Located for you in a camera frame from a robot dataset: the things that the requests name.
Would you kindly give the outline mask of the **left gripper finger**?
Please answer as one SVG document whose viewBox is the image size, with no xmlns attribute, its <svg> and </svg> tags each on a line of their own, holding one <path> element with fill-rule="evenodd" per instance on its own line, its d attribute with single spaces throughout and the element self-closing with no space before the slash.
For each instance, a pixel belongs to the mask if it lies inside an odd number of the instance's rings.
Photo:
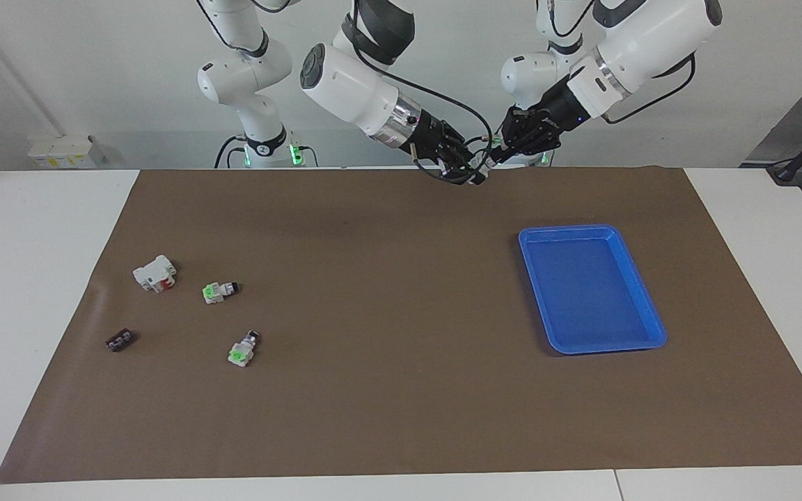
<svg viewBox="0 0 802 501">
<path fill-rule="evenodd" d="M 531 143 L 535 138 L 535 111 L 510 106 L 502 123 L 504 143 Z"/>
<path fill-rule="evenodd" d="M 503 134 L 499 143 L 492 148 L 492 161 L 502 164 L 519 158 L 517 162 L 525 164 L 547 164 L 551 153 L 558 147 L 559 136 L 551 132 L 518 139 Z"/>
</svg>

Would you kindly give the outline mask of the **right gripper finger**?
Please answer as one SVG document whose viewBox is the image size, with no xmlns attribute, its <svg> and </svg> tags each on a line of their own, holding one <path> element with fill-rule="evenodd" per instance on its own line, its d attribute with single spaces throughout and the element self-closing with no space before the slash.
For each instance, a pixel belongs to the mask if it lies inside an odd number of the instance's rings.
<svg viewBox="0 0 802 501">
<path fill-rule="evenodd" d="M 471 167 L 474 153 L 470 145 L 484 142 L 483 134 L 465 138 L 451 124 L 446 124 L 446 168 L 462 170 Z"/>
<path fill-rule="evenodd" d="M 448 163 L 438 161 L 439 174 L 437 178 L 443 183 L 454 185 L 480 185 L 486 181 L 486 166 L 484 164 L 470 165 L 468 163 Z"/>
</svg>

